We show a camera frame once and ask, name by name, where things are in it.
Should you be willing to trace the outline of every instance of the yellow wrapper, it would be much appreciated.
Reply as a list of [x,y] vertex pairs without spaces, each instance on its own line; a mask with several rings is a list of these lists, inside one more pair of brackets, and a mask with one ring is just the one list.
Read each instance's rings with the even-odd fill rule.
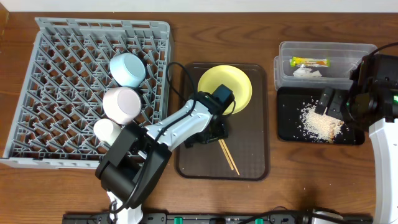
[[313,59],[313,58],[299,58],[293,57],[290,60],[290,66],[304,66],[304,67],[330,67],[330,60],[329,59]]

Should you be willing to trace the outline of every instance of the wooden table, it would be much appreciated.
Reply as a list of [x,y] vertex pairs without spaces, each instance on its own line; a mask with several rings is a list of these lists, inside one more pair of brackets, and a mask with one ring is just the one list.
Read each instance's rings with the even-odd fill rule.
[[[171,158],[146,208],[170,213],[260,213],[278,205],[312,205],[342,213],[375,209],[374,158],[370,140],[362,146],[282,142],[276,132],[273,59],[285,40],[395,42],[397,14],[178,14],[178,13],[10,13],[0,48],[0,143],[11,120],[38,32],[34,17],[167,21],[175,39],[175,60],[261,65],[268,74],[271,173],[262,182],[181,178]],[[398,47],[385,52],[398,54]],[[179,82],[179,73],[174,81]],[[170,96],[169,112],[178,109]],[[0,166],[0,220],[60,223],[64,213],[100,212],[109,199],[93,170],[12,169]]]

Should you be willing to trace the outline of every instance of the yellow bowl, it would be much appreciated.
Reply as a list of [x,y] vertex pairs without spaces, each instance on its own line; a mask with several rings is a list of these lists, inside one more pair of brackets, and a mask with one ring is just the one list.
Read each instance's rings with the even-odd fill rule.
[[[233,114],[243,110],[250,102],[252,87],[249,77],[240,69],[230,65],[219,65],[207,70],[200,78],[198,91],[213,93],[221,84],[232,90],[235,96]],[[233,103],[224,112],[230,114]]]

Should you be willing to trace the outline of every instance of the white wall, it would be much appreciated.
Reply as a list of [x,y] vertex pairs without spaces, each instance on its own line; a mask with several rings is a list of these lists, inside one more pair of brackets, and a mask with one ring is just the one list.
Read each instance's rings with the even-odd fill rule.
[[397,0],[0,0],[8,11],[398,12]]

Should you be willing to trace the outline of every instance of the dish rack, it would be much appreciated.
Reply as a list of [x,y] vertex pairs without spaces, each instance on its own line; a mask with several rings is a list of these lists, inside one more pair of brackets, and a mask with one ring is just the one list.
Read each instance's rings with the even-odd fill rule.
[[140,126],[167,116],[164,70],[174,42],[166,22],[35,18],[40,27],[3,158],[12,167],[95,169],[110,146],[94,135],[105,117],[102,98],[118,87],[114,56],[130,52],[146,64]]

